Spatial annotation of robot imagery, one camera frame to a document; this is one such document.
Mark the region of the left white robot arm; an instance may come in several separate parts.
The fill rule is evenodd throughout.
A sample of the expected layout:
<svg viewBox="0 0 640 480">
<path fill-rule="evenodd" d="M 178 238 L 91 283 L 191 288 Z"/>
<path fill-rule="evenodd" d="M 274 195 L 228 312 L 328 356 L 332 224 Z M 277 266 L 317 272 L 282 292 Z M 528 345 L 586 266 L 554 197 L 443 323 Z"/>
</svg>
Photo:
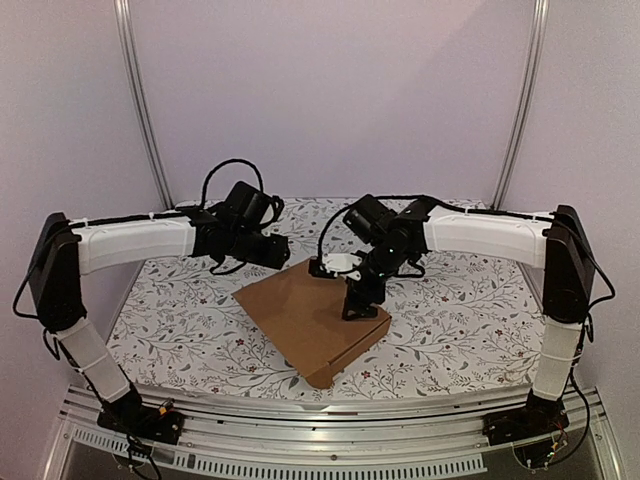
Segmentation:
<svg viewBox="0 0 640 480">
<path fill-rule="evenodd" d="M 83 376 L 111 419 L 128 434 L 148 426 L 148 412 L 136 387 L 106 342 L 106 329 L 91 307 L 101 280 L 126 274 L 133 279 L 148 260 L 208 258 L 216 268 L 227 260 L 240 265 L 281 269 L 290 256 L 286 237 L 270 232 L 283 200 L 244 181 L 223 200 L 183 205 L 160 212 L 73 221 L 50 215 L 40 232 L 25 277 L 16 291 L 31 295 L 32 313 L 63 356 Z"/>
</svg>

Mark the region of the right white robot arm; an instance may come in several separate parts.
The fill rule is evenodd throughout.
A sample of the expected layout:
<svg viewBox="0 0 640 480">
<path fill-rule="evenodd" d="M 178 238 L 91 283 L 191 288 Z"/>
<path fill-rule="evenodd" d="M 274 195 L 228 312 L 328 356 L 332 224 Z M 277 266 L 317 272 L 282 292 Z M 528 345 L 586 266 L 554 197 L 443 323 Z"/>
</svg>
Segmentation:
<svg viewBox="0 0 640 480">
<path fill-rule="evenodd" d="M 402 210 L 367 195 L 341 212 L 364 244 L 322 265 L 344 276 L 348 320 L 388 312 L 375 358 L 347 396 L 430 396 L 527 385 L 517 427 L 552 424 L 580 359 L 595 261 L 574 209 L 531 214 L 461 208 L 415 196 Z"/>
</svg>

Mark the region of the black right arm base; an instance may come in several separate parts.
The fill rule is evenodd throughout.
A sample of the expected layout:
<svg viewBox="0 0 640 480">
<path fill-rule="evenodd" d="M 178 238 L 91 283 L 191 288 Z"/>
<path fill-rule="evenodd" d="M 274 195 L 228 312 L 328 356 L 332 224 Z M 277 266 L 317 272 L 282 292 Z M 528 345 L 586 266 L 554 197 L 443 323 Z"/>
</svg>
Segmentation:
<svg viewBox="0 0 640 480">
<path fill-rule="evenodd" d="M 483 416 L 482 434 L 491 446 L 517 442 L 569 426 L 562 398 L 548 400 L 530 390 L 523 406 Z"/>
</svg>

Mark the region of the brown cardboard box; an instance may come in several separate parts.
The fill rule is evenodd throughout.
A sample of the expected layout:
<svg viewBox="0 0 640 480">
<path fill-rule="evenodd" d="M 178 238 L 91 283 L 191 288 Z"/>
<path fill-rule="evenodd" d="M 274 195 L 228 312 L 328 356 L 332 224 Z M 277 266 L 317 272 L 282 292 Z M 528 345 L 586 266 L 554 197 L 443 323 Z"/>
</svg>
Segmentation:
<svg viewBox="0 0 640 480">
<path fill-rule="evenodd" d="M 346 284 L 315 278 L 308 260 L 241 288 L 234 299 L 285 360 L 313 388 L 334 377 L 389 332 L 391 315 L 342 318 Z"/>
</svg>

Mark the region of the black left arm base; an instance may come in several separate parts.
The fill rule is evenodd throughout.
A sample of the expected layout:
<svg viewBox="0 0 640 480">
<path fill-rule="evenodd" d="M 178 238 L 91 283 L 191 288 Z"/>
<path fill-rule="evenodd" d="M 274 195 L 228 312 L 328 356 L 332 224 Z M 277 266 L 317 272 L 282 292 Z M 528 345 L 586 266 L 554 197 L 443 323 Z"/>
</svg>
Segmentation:
<svg viewBox="0 0 640 480">
<path fill-rule="evenodd" d="M 174 408 L 173 399 L 147 406 L 137 391 L 105 402 L 97 419 L 101 428 L 169 445 L 178 444 L 184 422 L 185 415 Z"/>
</svg>

